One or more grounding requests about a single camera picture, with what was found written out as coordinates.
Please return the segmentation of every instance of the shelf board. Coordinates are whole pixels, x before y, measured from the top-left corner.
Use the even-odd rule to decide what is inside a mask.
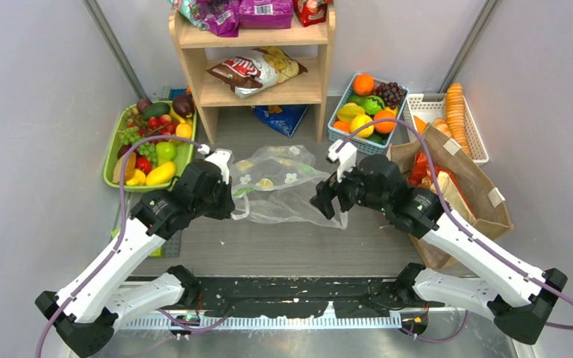
[[[266,45],[320,45],[328,43],[326,23],[303,27],[297,16],[291,19],[291,28],[280,30],[241,28],[238,37],[218,37],[209,31],[201,31],[183,18],[177,32],[181,48],[250,47]]]
[[[322,103],[322,80],[319,77],[317,57],[300,57],[299,61],[308,72],[264,89],[247,98],[240,98],[230,91],[218,78],[205,74],[199,98],[202,107],[261,106],[269,104],[318,104]],[[220,63],[210,60],[207,68]]]

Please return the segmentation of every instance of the robotic arm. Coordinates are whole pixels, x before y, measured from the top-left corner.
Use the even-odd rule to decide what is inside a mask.
[[[234,211],[228,161],[231,152],[217,149],[194,160],[172,190],[144,194],[131,210],[120,249],[54,322],[58,335],[80,357],[104,347],[120,327],[151,311],[173,304],[192,306],[199,281],[183,266],[174,266],[158,279],[127,292],[114,293],[128,275],[178,230],[201,216],[223,220]],[[50,319],[71,292],[114,251],[117,236],[70,284],[58,292],[43,292],[36,306]]]
[[[328,159],[338,162],[337,172],[316,187],[311,204],[327,219],[334,216],[332,200],[337,197],[341,211],[355,204],[381,211],[397,230],[411,233],[456,257],[484,280],[465,280],[439,274],[419,264],[409,264],[395,281],[395,291],[406,304],[437,301],[461,307],[488,319],[522,343],[533,345],[550,316],[557,296],[541,289],[531,279],[562,291],[568,278],[559,270],[547,271],[514,257],[466,223],[452,210],[457,222],[472,233],[464,234],[443,215],[438,196],[429,189],[409,185],[398,166],[381,154],[365,157],[356,165],[357,149],[348,142],[339,152],[341,140],[329,149]],[[507,261],[529,273],[518,272],[492,256],[488,246]]]

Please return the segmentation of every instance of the plastic basket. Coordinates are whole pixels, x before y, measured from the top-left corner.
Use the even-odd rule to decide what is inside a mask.
[[[172,106],[172,101],[156,101],[157,102],[164,102]],[[104,163],[104,171],[102,172],[102,176],[104,177],[104,181],[112,186],[113,188],[119,188],[118,184],[112,182],[113,179],[113,169],[117,164],[117,151],[122,146],[121,141],[119,140],[119,133],[118,131],[123,130],[126,128],[126,119],[128,117],[128,111],[133,110],[135,104],[126,108],[122,115],[119,116],[117,121],[117,125],[115,126],[115,131],[113,132],[113,138],[111,139],[109,150],[107,153],[107,159]],[[194,111],[194,117],[192,118],[192,140],[194,140],[196,135],[196,111]],[[177,166],[177,174],[181,175],[186,168],[186,165],[192,160],[194,156],[194,146],[188,143],[181,143],[177,147],[177,157],[175,158],[174,162]],[[151,185],[151,186],[128,186],[124,185],[124,190],[127,192],[149,192],[154,189],[163,189],[168,186],[169,183],[160,184],[160,185]]]
[[[414,116],[419,117],[425,123],[432,123],[436,118],[445,118],[445,93],[425,93],[407,95],[405,98],[406,105],[402,111],[403,120],[410,123],[416,129]],[[465,102],[465,129],[466,137],[469,141],[469,149],[471,149],[471,159],[473,162],[482,165],[489,161],[489,155],[486,152],[486,147],[482,142],[478,127],[475,126],[475,120],[469,109],[469,105]],[[416,136],[407,131],[410,141],[414,142]]]
[[[328,126],[328,139],[331,142],[335,142],[338,139],[345,139],[348,136],[348,134],[346,132],[340,131],[340,130],[336,129],[335,127],[333,127],[333,123],[337,120],[337,111],[341,107],[343,107],[344,104],[346,104],[348,97],[350,97],[351,95],[354,94],[354,92],[352,90],[352,83],[358,75],[361,75],[361,74],[357,73],[356,75],[354,75],[354,77],[350,81],[350,84],[348,85],[348,88],[344,92],[342,99],[339,101],[337,108],[335,108],[335,112],[333,112],[333,115],[331,116],[331,120],[328,121],[328,124],[327,124],[327,126]],[[375,84],[377,84],[377,85],[387,84],[387,83],[389,83],[389,81],[384,81],[384,80],[380,80],[378,78],[375,78]],[[405,102],[407,101],[407,97],[409,95],[410,94],[409,94],[409,90],[408,90],[408,93],[407,93],[407,95],[405,95],[405,99],[403,100],[403,103],[401,103],[401,106],[398,108],[399,113],[403,113],[403,110],[405,107]],[[390,142],[390,140],[392,140],[392,135],[394,134],[394,131],[392,131],[392,133],[388,134],[384,144],[371,142],[365,138],[359,138],[359,137],[355,137],[355,138],[351,139],[350,141],[352,144],[354,144],[354,146],[357,147],[357,150],[362,152],[362,153],[383,154],[383,153],[385,153],[387,147],[389,147],[389,142]]]

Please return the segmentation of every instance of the white wall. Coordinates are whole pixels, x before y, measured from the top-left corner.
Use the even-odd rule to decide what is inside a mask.
[[[166,0],[98,0],[146,93],[185,87],[168,29]],[[412,91],[437,90],[483,1],[336,0],[336,42],[329,94],[345,90],[355,72],[398,81]],[[210,51],[227,57],[236,48]],[[293,56],[314,48],[290,49]]]
[[[500,244],[568,277],[573,297],[573,1],[503,1],[459,80],[515,230]],[[552,321],[573,324],[560,302]],[[573,357],[573,332],[547,328],[541,357]]]
[[[81,1],[0,1],[0,357],[32,357],[34,306],[108,241],[117,194],[101,177],[135,95]],[[50,333],[44,357],[62,349]]]

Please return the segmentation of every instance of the purple snack bag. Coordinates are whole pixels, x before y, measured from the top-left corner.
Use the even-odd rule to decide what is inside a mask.
[[[240,0],[196,0],[207,29],[216,36],[238,37]]]
[[[240,25],[244,28],[291,28],[293,0],[241,0]]]

